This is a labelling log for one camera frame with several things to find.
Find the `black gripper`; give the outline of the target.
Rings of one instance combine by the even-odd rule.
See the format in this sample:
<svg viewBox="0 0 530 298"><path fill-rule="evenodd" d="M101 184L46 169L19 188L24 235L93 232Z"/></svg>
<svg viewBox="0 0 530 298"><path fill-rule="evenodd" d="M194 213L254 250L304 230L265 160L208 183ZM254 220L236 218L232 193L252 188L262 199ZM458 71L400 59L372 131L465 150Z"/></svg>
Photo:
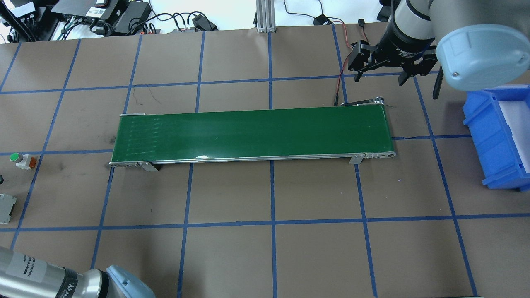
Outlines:
<svg viewBox="0 0 530 298"><path fill-rule="evenodd" d="M347 68L355 72L355 82L359 82L366 72L381 67L402 68L399 86L403 86L411 77L428 75L437 64L433 41L433 38L410 37L397 25L388 25L379 43L371 45L367 40L359 40L351 44Z"/></svg>

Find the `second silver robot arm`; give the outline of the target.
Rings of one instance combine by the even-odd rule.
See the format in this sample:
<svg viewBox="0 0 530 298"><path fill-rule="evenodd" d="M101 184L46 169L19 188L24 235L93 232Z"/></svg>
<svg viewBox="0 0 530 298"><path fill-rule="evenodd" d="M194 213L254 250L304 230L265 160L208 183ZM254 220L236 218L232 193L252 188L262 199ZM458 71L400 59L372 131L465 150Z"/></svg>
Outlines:
<svg viewBox="0 0 530 298"><path fill-rule="evenodd" d="M5 247L0 250L0 294L2 298L155 298L146 283L120 266L78 273Z"/></svg>

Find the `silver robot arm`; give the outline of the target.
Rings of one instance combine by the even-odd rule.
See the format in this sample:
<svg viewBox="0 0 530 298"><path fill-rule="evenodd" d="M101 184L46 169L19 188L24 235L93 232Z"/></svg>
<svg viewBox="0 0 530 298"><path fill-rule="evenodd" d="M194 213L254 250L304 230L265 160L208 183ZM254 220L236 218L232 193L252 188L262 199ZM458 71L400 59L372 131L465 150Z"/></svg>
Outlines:
<svg viewBox="0 0 530 298"><path fill-rule="evenodd" d="M404 67L433 43L451 87L476 91L507 84L529 68L529 2L402 0L374 59Z"/></svg>

